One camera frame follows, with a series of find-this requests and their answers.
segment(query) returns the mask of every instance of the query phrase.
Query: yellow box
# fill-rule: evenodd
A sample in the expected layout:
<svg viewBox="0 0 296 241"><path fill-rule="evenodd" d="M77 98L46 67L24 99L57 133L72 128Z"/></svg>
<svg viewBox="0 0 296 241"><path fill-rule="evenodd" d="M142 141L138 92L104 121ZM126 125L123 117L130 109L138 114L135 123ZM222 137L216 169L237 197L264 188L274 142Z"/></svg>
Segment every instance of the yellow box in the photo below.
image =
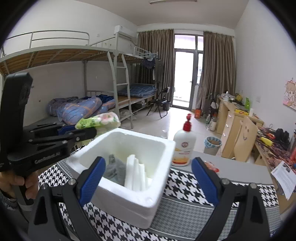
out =
<svg viewBox="0 0 296 241"><path fill-rule="evenodd" d="M248 112L243 111L243 110L240 110L240 109L235 109L234 112L235 112L235 113L238 113L238 114L249 115Z"/></svg>

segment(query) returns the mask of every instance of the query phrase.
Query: red pump cap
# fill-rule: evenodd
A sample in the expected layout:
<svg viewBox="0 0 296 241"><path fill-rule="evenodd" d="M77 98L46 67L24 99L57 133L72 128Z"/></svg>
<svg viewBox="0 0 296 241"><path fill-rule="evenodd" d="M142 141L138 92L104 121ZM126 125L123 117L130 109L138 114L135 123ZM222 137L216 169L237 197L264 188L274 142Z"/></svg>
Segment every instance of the red pump cap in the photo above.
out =
<svg viewBox="0 0 296 241"><path fill-rule="evenodd" d="M191 122L190 122L191 116L192 116L191 114L188 114L186 116L187 121L184 123L183 131L191 131Z"/></svg>

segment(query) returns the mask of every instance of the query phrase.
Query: wooden bed slats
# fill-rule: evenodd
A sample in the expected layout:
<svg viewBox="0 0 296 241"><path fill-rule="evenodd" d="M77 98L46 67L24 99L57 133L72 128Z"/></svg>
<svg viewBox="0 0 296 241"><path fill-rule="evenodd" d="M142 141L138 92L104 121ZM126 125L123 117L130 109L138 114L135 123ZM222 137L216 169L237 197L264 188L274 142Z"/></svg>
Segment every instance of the wooden bed slats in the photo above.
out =
<svg viewBox="0 0 296 241"><path fill-rule="evenodd" d="M107 53L107 50L104 51L85 48L58 48L39 51L34 51L32 49L32 52L16 55L6 60L1 60L0 58L0 73L2 75L13 74L15 72L40 65L71 61L108 61ZM120 55L121 53L118 56L118 62L122 63ZM142 61L141 58L135 56L127 54L124 56L126 62L129 64L140 63Z"/></svg>

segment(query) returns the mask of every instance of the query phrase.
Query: curtain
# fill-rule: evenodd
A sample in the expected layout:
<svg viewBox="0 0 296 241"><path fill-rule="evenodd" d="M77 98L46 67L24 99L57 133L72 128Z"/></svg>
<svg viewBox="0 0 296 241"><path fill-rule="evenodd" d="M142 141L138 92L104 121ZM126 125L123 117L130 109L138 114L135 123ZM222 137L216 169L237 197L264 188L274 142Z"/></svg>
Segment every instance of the curtain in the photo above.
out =
<svg viewBox="0 0 296 241"><path fill-rule="evenodd" d="M152 53L158 53L164 66L163 79L157 84L157 95L166 87L170 87L168 101L173 102L174 93L174 30L154 30L140 32L138 46ZM143 84L156 84L153 81L152 70L138 65L136 69L136 82Z"/></svg>
<svg viewBox="0 0 296 241"><path fill-rule="evenodd" d="M235 91L235 60L232 36L204 32L204 57L196 108L204 109L210 94L233 95Z"/></svg>

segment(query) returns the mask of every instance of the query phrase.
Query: black chair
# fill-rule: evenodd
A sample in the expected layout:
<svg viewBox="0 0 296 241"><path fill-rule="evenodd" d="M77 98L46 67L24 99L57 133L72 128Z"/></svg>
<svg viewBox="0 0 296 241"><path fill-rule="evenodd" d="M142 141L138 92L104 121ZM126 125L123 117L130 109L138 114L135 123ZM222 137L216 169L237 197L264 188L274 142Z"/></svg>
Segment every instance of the black chair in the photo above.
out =
<svg viewBox="0 0 296 241"><path fill-rule="evenodd" d="M159 95L157 96L156 99L150 101L150 103L151 103L152 105L151 105L151 108L150 108L150 110L148 111L147 115L148 115L149 112L151 111L151 109L152 109L152 107L154 106L154 104L156 104L157 107L156 107L155 111L158 109L160 118L163 118L163 117L167 116L168 111L166 111L167 113L166 113L165 116L161 117L159 106L162 106L163 104L165 104L165 103L167 102L166 95L168 94L169 90L170 90L170 87L167 87L167 88L163 89L163 90L159 93Z"/></svg>

